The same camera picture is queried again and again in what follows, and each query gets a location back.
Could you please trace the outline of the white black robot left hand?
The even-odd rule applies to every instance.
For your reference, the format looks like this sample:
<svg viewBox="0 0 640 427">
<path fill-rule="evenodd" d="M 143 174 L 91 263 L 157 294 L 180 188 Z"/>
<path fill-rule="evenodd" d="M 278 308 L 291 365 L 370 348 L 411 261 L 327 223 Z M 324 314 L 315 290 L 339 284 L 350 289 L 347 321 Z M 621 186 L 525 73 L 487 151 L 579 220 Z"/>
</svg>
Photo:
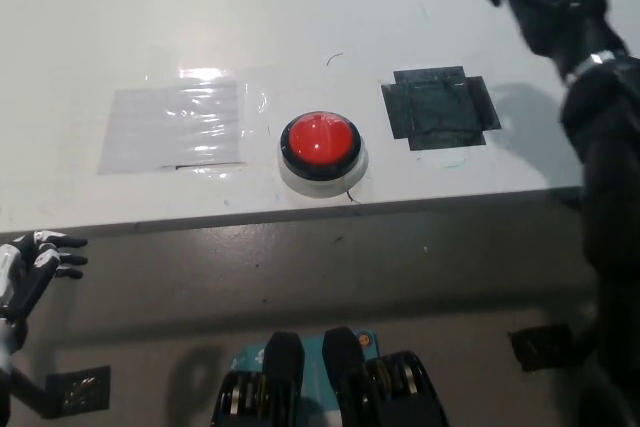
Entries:
<svg viewBox="0 0 640 427">
<path fill-rule="evenodd" d="M 84 238 L 50 230 L 25 234 L 1 246 L 1 317 L 25 320 L 56 277 L 79 280 L 88 259 L 64 252 L 88 245 Z"/>
</svg>

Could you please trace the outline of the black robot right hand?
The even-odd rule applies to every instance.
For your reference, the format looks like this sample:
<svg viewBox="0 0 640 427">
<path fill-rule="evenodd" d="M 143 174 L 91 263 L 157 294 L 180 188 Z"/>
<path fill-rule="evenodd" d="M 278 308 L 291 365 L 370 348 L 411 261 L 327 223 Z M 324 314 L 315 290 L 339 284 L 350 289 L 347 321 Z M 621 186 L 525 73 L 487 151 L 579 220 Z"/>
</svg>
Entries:
<svg viewBox="0 0 640 427">
<path fill-rule="evenodd" d="M 489 0 L 510 9 L 530 51 L 552 61 L 569 83 L 591 65 L 626 56 L 607 21 L 608 0 Z"/>
</svg>

